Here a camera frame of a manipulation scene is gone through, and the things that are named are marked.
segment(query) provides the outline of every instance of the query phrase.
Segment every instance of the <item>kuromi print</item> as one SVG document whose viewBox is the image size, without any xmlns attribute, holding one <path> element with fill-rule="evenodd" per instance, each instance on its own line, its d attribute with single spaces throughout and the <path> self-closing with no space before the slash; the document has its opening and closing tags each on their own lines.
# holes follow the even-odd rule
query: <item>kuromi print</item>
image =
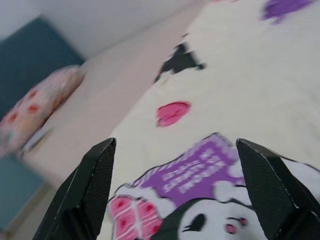
<svg viewBox="0 0 320 240">
<path fill-rule="evenodd" d="M 320 172 L 283 160 L 320 201 Z M 237 149 L 220 133 L 120 186 L 109 200 L 113 240 L 266 240 Z"/>
</svg>

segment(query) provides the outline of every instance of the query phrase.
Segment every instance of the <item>cartoon print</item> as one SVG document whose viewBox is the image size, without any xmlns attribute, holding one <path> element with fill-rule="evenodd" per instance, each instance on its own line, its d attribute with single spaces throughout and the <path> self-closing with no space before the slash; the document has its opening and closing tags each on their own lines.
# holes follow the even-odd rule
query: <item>cartoon print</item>
<svg viewBox="0 0 320 240">
<path fill-rule="evenodd" d="M 206 65 L 204 63 L 199 63 L 195 59 L 193 51 L 188 51 L 187 43 L 183 42 L 175 47 L 175 51 L 170 59 L 164 62 L 154 82 L 156 83 L 160 79 L 162 73 L 170 70 L 172 70 L 174 74 L 177 74 L 188 68 L 203 70 L 205 67 Z"/>
<path fill-rule="evenodd" d="M 282 159 L 320 202 L 320 171 Z M 120 186 L 107 211 L 114 240 L 266 240 L 237 149 L 220 133 Z"/>
<path fill-rule="evenodd" d="M 266 240 L 256 213 L 232 200 L 196 198 L 166 217 L 151 240 Z"/>
<path fill-rule="evenodd" d="M 157 109 L 157 126 L 168 127 L 178 122 L 191 108 L 187 101 L 175 101 Z"/>
<path fill-rule="evenodd" d="M 109 213 L 114 221 L 114 240 L 149 240 L 162 223 L 156 206 L 144 199 L 115 197 L 109 203 Z"/>
<path fill-rule="evenodd" d="M 263 8 L 263 20 L 276 18 L 274 24 L 283 21 L 287 14 L 299 11 L 315 0 L 269 0 Z"/>
</svg>

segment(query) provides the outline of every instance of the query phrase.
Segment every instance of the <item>pink heart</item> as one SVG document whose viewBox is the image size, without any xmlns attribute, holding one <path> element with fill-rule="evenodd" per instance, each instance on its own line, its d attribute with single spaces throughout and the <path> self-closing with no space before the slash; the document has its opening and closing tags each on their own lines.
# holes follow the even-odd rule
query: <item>pink heart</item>
<svg viewBox="0 0 320 240">
<path fill-rule="evenodd" d="M 157 110 L 157 126 L 168 127 L 178 122 L 184 115 L 189 112 L 191 103 L 187 101 L 175 101 L 161 106 Z"/>
</svg>

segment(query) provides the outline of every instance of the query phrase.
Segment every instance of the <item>floral pillow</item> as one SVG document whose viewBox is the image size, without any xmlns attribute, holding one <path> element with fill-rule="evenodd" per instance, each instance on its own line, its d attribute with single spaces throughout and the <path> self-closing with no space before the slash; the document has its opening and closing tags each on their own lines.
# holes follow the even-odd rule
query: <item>floral pillow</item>
<svg viewBox="0 0 320 240">
<path fill-rule="evenodd" d="M 79 66 L 68 66 L 34 86 L 0 122 L 0 156 L 18 152 L 83 79 Z"/>
</svg>

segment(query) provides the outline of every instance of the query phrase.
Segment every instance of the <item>cartoon character face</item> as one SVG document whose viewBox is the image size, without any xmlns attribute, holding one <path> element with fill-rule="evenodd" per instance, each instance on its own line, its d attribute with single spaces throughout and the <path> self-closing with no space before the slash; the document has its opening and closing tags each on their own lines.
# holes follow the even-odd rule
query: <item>cartoon character face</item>
<svg viewBox="0 0 320 240">
<path fill-rule="evenodd" d="M 194 199 L 164 219 L 151 240 L 266 240 L 256 213 L 236 202 Z"/>
</svg>

